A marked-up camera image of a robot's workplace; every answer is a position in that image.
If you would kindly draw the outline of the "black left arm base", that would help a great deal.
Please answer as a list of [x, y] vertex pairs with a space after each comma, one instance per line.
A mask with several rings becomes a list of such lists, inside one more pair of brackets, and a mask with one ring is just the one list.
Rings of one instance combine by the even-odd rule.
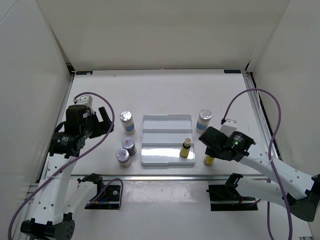
[[122, 206], [124, 183], [120, 178], [102, 183], [101, 191], [89, 200], [84, 207], [86, 210], [119, 210]]

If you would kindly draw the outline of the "yellow cork-top bottle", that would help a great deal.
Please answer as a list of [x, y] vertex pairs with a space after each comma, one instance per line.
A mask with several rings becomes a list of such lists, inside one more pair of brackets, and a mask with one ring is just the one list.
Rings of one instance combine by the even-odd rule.
[[187, 158], [190, 152], [192, 140], [190, 138], [186, 138], [182, 144], [180, 149], [180, 156], [183, 158]]
[[207, 166], [211, 166], [214, 162], [215, 158], [210, 155], [206, 155], [203, 159], [203, 163]]

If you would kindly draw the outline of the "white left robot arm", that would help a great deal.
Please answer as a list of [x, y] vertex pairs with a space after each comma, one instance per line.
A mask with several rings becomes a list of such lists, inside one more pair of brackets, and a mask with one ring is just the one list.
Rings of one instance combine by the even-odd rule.
[[51, 138], [47, 179], [35, 191], [40, 194], [39, 200], [34, 202], [35, 210], [30, 219], [21, 223], [23, 234], [35, 240], [70, 240], [75, 231], [76, 208], [86, 205], [90, 197], [93, 200], [103, 198], [102, 177], [93, 173], [92, 184], [85, 187], [83, 194], [71, 198], [70, 205], [65, 203], [70, 177], [86, 140], [106, 137], [114, 130], [114, 121], [110, 120], [106, 109], [100, 107], [98, 113], [89, 103], [67, 108], [65, 121], [56, 127]]

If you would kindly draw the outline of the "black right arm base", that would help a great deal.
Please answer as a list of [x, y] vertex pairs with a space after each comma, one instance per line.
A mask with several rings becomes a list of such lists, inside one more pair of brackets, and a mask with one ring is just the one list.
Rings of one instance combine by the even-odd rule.
[[241, 196], [237, 191], [223, 184], [211, 184], [206, 192], [209, 194], [210, 210], [212, 212], [257, 211], [256, 199]]

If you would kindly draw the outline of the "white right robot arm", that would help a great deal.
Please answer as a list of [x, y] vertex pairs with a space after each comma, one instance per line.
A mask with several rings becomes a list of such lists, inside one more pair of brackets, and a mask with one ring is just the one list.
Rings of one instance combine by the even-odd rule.
[[288, 207], [295, 217], [313, 222], [320, 205], [320, 177], [303, 173], [268, 154], [249, 136], [234, 131], [230, 136], [208, 127], [198, 138], [206, 146], [206, 154], [224, 161], [235, 161], [255, 169], [271, 180], [252, 180], [233, 173], [224, 184], [230, 200], [253, 197]]

